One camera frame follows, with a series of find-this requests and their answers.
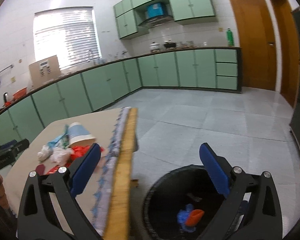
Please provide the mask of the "blue milk carton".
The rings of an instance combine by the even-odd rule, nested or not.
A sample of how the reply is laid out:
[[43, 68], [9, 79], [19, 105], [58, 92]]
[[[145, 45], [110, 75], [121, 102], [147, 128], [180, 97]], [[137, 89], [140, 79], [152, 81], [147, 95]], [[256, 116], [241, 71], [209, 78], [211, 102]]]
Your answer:
[[68, 129], [69, 129], [69, 125], [65, 125], [63, 133], [47, 143], [48, 148], [52, 150], [56, 147], [67, 149], [69, 147]]

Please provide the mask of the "window with white blinds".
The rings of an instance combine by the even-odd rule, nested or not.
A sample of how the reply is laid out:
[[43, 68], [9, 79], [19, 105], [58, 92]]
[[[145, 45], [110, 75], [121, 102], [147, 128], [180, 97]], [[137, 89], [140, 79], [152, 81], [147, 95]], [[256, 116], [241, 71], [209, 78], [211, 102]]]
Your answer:
[[61, 70], [102, 57], [93, 7], [68, 7], [37, 12], [33, 20], [37, 61], [57, 55]]

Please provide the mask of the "beige tablecloth with blue trim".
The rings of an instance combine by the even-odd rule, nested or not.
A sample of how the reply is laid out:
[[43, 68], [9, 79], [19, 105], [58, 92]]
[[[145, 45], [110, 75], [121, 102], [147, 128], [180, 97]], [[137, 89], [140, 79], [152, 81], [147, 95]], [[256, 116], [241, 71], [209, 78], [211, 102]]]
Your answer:
[[75, 146], [100, 145], [101, 160], [82, 194], [76, 200], [95, 230], [104, 236], [117, 161], [130, 107], [54, 121], [30, 143], [4, 179], [8, 203], [18, 213], [29, 173], [43, 164], [44, 174], [57, 170], [71, 160]]

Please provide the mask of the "white cooking pot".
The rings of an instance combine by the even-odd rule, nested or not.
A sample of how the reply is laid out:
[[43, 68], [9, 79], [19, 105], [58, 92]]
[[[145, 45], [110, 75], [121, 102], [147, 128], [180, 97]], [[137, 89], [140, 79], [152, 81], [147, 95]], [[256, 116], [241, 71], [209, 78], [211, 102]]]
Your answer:
[[152, 42], [150, 44], [149, 48], [150, 48], [151, 53], [159, 52], [160, 51], [160, 44], [158, 44], [157, 42]]

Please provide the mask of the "cardboard box on counter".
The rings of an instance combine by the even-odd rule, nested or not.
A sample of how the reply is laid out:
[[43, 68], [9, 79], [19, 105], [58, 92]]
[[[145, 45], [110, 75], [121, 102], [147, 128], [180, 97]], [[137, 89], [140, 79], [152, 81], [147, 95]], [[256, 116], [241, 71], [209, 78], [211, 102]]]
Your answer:
[[30, 64], [29, 71], [34, 89], [42, 87], [62, 75], [57, 55]]

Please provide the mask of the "orange sponge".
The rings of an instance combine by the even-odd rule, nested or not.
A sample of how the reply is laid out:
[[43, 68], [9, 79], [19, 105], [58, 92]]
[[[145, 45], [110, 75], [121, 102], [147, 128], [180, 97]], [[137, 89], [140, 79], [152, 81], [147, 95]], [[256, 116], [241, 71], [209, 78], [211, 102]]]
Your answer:
[[203, 210], [200, 209], [192, 210], [189, 213], [187, 219], [185, 220], [185, 225], [188, 227], [195, 227], [200, 222], [204, 214], [205, 212]]

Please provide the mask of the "white tissue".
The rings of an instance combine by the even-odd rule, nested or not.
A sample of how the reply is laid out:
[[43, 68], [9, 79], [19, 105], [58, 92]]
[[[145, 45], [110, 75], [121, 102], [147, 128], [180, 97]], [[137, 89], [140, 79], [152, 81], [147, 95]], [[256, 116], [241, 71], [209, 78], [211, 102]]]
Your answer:
[[44, 145], [42, 149], [37, 153], [37, 157], [40, 162], [44, 162], [47, 159], [50, 159], [56, 165], [62, 166], [70, 159], [70, 156], [73, 153], [74, 151], [71, 148], [51, 148], [47, 145]]

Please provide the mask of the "blue glove in bin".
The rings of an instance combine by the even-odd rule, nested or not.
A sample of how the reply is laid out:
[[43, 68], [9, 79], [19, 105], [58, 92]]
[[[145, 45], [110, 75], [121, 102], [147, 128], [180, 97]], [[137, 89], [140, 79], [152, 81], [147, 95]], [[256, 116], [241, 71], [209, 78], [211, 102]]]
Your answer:
[[190, 214], [193, 211], [193, 205], [187, 204], [185, 210], [180, 210], [177, 214], [177, 222], [180, 228], [184, 232], [193, 233], [196, 230], [194, 225], [189, 224]]

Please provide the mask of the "range hood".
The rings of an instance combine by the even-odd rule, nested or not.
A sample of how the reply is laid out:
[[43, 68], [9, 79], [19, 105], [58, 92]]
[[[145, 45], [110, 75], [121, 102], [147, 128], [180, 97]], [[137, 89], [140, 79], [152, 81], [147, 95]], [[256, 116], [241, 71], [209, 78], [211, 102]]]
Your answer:
[[141, 22], [139, 26], [149, 29], [173, 21], [174, 18], [171, 15], [159, 15], [159, 16], [146, 19], [145, 21]]

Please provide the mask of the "green lower kitchen cabinets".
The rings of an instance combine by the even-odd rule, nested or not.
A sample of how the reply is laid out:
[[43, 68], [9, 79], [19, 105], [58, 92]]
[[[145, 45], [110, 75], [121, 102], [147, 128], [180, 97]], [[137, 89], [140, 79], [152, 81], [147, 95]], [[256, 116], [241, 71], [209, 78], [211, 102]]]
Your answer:
[[0, 145], [33, 141], [54, 121], [100, 111], [143, 88], [239, 93], [238, 47], [188, 48], [131, 57], [68, 74], [0, 111]]

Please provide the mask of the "green kitchen cabinets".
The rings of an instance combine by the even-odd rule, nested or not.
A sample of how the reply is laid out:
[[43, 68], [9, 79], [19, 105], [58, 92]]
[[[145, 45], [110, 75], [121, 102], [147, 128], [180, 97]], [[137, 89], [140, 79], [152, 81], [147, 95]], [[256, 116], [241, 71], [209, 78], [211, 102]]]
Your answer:
[[119, 39], [130, 40], [147, 34], [149, 29], [139, 24], [149, 19], [147, 6], [158, 2], [164, 3], [167, 15], [181, 25], [217, 21], [212, 0], [122, 0], [114, 5]]
[[131, 57], [68, 74], [0, 111], [0, 145], [33, 141], [54, 121], [100, 111], [143, 88], [239, 93], [238, 47], [188, 48]]

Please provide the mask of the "electric kettle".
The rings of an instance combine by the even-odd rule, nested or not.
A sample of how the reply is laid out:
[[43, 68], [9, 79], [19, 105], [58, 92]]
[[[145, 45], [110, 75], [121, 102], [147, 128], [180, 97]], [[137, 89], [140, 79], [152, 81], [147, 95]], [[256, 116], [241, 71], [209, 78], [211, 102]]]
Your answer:
[[9, 103], [11, 101], [10, 95], [7, 92], [3, 94], [3, 100], [4, 100], [4, 104]]

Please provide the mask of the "kitchen faucet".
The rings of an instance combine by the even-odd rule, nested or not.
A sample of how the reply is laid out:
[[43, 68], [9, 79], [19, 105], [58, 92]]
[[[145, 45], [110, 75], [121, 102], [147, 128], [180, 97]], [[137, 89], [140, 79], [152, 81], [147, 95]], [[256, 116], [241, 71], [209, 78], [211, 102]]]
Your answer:
[[94, 59], [94, 53], [91, 49], [88, 50], [87, 56], [88, 56], [88, 61], [92, 61]]

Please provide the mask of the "green bottle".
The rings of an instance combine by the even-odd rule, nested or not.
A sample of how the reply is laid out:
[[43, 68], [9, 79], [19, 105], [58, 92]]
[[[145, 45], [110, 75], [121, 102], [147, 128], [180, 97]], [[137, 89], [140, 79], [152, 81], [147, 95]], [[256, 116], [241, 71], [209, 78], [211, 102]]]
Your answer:
[[226, 38], [227, 38], [228, 46], [233, 47], [234, 46], [234, 37], [233, 37], [233, 33], [230, 28], [228, 28], [226, 31]]

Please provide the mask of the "black wok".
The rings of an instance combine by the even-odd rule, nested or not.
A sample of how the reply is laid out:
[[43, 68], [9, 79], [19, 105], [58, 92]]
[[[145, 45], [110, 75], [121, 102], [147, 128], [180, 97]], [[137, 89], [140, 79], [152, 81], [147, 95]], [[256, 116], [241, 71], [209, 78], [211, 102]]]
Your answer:
[[165, 49], [175, 49], [177, 44], [175, 42], [167, 41], [164, 43]]

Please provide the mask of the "blue white paper cup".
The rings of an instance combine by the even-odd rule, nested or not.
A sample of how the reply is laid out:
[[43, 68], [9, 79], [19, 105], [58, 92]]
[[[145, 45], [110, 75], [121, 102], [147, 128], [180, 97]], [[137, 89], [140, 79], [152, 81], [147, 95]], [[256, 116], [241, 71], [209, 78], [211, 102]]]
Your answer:
[[90, 146], [96, 138], [80, 123], [73, 122], [68, 126], [69, 146]]

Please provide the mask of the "black trash bin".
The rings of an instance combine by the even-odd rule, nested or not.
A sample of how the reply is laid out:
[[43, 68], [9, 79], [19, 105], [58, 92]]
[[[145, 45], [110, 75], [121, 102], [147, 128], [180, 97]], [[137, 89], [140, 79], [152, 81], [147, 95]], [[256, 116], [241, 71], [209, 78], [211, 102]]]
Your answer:
[[[143, 224], [151, 239], [200, 239], [224, 200], [203, 165], [184, 166], [150, 188], [143, 202]], [[177, 222], [187, 204], [205, 212], [193, 233], [182, 231]]]

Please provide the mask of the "orange basin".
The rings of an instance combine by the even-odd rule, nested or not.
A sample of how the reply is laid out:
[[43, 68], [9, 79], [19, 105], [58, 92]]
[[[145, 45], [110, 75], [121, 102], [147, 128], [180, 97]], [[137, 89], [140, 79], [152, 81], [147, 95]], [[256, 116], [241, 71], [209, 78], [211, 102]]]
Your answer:
[[14, 101], [19, 100], [20, 98], [26, 96], [26, 94], [27, 94], [27, 88], [26, 87], [22, 88], [13, 94], [13, 100]]

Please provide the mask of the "green upper kitchen cabinets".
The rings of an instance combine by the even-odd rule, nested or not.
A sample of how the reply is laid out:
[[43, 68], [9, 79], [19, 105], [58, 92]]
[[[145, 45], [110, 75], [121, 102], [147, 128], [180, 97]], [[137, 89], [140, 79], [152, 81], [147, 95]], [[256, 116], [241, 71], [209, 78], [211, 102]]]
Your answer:
[[119, 39], [130, 40], [147, 34], [149, 29], [139, 24], [149, 19], [147, 6], [158, 2], [164, 3], [167, 15], [181, 25], [217, 21], [212, 0], [122, 0], [114, 5]]

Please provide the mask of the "wooden table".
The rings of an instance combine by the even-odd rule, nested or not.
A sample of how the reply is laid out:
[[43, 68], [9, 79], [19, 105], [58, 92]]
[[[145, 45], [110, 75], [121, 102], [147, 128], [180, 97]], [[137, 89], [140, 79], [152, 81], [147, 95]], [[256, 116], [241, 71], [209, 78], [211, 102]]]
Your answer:
[[138, 109], [131, 108], [127, 116], [120, 154], [116, 163], [104, 239], [129, 239], [130, 188], [133, 155], [134, 151], [137, 150], [137, 122]]

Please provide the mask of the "red plastic bag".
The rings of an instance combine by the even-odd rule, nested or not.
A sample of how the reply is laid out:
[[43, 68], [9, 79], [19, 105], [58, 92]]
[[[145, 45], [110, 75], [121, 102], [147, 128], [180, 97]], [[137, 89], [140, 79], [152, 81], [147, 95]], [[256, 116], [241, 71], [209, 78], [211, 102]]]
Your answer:
[[85, 155], [88, 152], [89, 148], [90, 148], [89, 145], [87, 145], [87, 146], [74, 146], [74, 147], [68, 148], [66, 150], [67, 151], [66, 162], [63, 165], [56, 165], [55, 167], [53, 167], [50, 170], [46, 171], [45, 174], [53, 174], [56, 171], [58, 171], [58, 169], [62, 166], [69, 167], [74, 160], [76, 160], [77, 158], [80, 158], [83, 155]]

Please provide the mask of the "blue box on hood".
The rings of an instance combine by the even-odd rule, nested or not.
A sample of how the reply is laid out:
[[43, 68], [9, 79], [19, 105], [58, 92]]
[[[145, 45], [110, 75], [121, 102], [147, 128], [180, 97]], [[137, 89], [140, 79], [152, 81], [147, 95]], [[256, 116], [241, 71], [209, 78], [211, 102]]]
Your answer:
[[148, 14], [148, 18], [165, 16], [167, 15], [166, 5], [161, 2], [153, 3], [147, 6], [147, 14]]

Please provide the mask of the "brown wooden door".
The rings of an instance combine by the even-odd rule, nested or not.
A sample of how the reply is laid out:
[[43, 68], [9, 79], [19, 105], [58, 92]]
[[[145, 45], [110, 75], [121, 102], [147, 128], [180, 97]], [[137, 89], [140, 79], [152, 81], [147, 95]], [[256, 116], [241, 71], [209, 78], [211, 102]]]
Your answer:
[[230, 0], [242, 54], [243, 86], [275, 90], [276, 46], [266, 0]]
[[299, 37], [288, 0], [270, 0], [281, 44], [282, 77], [280, 94], [294, 107], [299, 87]]

